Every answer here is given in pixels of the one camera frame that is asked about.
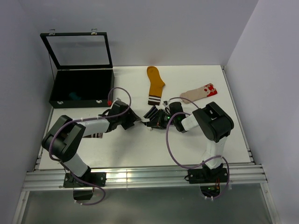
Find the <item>black white striped ankle sock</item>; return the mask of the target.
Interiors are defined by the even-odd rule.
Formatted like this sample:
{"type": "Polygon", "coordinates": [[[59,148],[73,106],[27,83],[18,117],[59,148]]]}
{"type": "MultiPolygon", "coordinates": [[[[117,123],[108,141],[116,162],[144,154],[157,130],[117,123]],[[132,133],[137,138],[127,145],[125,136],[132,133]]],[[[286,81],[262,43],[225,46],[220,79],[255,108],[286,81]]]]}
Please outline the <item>black white striped ankle sock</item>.
{"type": "Polygon", "coordinates": [[[159,118],[162,114],[162,109],[158,109],[156,105],[152,106],[151,109],[141,117],[141,122],[148,128],[148,129],[163,129],[159,125],[159,118]]]}

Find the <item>beige red reindeer sock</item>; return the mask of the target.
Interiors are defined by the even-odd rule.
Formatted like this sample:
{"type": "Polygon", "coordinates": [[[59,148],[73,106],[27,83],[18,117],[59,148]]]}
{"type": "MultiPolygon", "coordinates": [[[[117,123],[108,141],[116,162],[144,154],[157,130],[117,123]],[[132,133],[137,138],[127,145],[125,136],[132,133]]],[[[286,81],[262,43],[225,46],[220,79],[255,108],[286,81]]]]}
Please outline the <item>beige red reindeer sock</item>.
{"type": "Polygon", "coordinates": [[[189,90],[180,94],[182,101],[186,104],[197,101],[202,98],[207,98],[216,95],[218,92],[212,83],[189,90]]]}

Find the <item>teal sock with red heel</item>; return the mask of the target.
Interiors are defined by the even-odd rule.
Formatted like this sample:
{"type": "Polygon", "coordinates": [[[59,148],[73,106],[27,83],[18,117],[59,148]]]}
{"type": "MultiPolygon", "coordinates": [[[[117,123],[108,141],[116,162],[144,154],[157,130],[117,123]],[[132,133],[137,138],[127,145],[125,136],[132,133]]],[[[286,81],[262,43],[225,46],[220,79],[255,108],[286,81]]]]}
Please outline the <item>teal sock with red heel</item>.
{"type": "Polygon", "coordinates": [[[76,92],[71,92],[69,93],[69,98],[70,100],[73,100],[73,101],[80,101],[82,100],[83,98],[81,96],[79,96],[76,92]]]}

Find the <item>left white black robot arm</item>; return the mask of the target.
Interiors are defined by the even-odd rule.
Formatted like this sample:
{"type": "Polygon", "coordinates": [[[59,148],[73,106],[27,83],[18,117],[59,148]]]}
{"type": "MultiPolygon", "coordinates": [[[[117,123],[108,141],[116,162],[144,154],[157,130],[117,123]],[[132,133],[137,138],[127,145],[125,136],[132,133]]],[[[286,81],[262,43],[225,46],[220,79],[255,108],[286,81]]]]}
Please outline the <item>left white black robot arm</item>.
{"type": "Polygon", "coordinates": [[[127,130],[140,118],[130,106],[120,100],[95,118],[74,120],[62,115],[42,140],[49,156],[67,171],[64,187],[103,187],[106,173],[93,173],[77,153],[81,140],[93,134],[109,133],[122,126],[127,130]]]}

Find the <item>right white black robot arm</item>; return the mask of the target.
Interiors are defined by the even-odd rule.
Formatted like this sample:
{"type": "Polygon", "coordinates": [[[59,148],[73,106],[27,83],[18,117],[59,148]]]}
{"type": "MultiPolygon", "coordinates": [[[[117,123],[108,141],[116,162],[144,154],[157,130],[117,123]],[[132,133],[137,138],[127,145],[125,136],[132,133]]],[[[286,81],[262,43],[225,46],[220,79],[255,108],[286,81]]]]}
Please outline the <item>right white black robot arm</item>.
{"type": "Polygon", "coordinates": [[[180,102],[173,102],[164,109],[153,107],[147,113],[147,126],[153,129],[168,130],[175,126],[180,133],[200,128],[207,139],[206,155],[197,166],[187,169],[185,180],[190,184],[228,183],[230,170],[227,160],[223,157],[224,146],[228,136],[234,129],[234,122],[215,102],[204,108],[197,108],[188,114],[183,111],[180,102]]]}

